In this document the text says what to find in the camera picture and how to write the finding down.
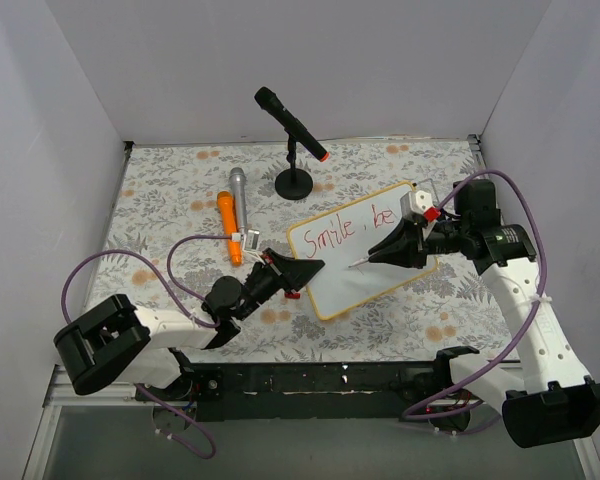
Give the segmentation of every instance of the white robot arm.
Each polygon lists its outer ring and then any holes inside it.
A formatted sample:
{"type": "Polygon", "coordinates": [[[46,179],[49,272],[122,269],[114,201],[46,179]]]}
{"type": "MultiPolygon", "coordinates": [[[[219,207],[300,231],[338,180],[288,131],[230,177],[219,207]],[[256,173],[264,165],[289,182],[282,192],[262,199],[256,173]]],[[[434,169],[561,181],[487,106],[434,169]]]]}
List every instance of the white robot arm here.
{"type": "MultiPolygon", "coordinates": [[[[428,255],[464,254],[493,294],[513,338],[539,301],[533,323],[516,345],[522,379],[495,366],[464,388],[503,416],[521,447],[591,435],[600,424],[600,383],[569,345],[551,299],[538,298],[539,265],[527,233],[520,225],[501,225],[490,180],[469,181],[454,201],[451,215],[436,209],[429,193],[410,192],[400,202],[401,222],[365,260],[422,268],[428,255]]],[[[453,347],[438,352],[434,375],[446,389],[488,363],[471,347],[453,347]]]]}

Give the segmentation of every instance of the red handwritten text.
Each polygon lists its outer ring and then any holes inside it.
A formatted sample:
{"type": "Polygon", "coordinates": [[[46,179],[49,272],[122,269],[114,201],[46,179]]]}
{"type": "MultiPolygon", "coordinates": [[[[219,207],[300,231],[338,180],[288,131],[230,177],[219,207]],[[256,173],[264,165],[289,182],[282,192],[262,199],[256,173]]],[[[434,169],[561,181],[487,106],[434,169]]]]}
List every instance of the red handwritten text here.
{"type": "Polygon", "coordinates": [[[395,223],[395,215],[391,210],[376,212],[376,206],[373,203],[371,204],[371,210],[373,211],[373,226],[375,228],[379,228],[384,224],[391,225],[395,223]]]}
{"type": "Polygon", "coordinates": [[[335,225],[333,220],[330,220],[332,228],[325,228],[315,238],[312,240],[311,230],[307,230],[304,234],[304,241],[307,242],[308,245],[311,245],[313,251],[311,254],[307,255],[308,258],[313,258],[316,256],[316,253],[323,248],[330,247],[335,248],[337,245],[341,245],[347,238],[351,237],[355,232],[351,228],[351,222],[345,221],[343,222],[340,218],[340,214],[336,213],[336,220],[338,225],[335,225]]]}

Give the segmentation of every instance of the red clip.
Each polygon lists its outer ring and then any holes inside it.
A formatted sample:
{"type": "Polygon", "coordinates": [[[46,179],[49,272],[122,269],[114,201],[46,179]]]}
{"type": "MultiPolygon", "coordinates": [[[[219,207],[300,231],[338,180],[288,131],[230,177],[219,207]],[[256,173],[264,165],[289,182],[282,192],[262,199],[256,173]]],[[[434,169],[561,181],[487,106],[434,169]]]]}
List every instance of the red clip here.
{"type": "Polygon", "coordinates": [[[423,216],[427,219],[427,222],[431,223],[440,216],[440,212],[435,207],[430,207],[425,210],[423,216]]]}

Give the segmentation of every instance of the silver microphone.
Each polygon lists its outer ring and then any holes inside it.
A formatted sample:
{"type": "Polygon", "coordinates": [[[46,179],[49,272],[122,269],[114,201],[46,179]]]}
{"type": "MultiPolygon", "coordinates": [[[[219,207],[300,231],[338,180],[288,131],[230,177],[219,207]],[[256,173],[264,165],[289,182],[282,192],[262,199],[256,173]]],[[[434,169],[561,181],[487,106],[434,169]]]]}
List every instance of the silver microphone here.
{"type": "Polygon", "coordinates": [[[240,167],[231,169],[229,173],[229,184],[231,193],[236,206],[236,223],[238,232],[246,235],[247,233],[247,201],[244,193],[244,186],[247,184],[247,177],[240,167]]]}

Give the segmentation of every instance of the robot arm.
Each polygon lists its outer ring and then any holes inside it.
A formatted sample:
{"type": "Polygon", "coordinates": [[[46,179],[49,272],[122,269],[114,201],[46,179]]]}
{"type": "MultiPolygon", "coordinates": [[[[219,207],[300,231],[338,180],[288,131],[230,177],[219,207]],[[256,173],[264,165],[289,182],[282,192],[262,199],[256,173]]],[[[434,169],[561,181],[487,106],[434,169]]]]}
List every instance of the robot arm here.
{"type": "Polygon", "coordinates": [[[296,260],[266,249],[244,283],[216,280],[192,317],[215,324],[201,327],[184,314],[135,306],[113,295],[60,330],[54,344],[73,388],[89,395],[114,381],[166,388],[181,374],[175,352],[182,347],[213,349],[240,333],[244,320],[279,290],[295,293],[324,266],[322,260],[296,260]]]}
{"type": "MultiPolygon", "coordinates": [[[[569,345],[550,299],[538,299],[535,249],[520,225],[500,224],[494,184],[470,181],[455,197],[456,215],[447,219],[423,191],[403,197],[401,208],[401,222],[369,250],[369,262],[422,268],[428,255],[462,253],[493,294],[512,337],[540,300],[534,322],[517,344],[523,378],[496,367],[465,388],[502,414],[521,447],[591,435],[600,424],[600,383],[569,345]]],[[[470,347],[439,352],[434,364],[440,387],[467,378],[487,362],[470,347]]]]}

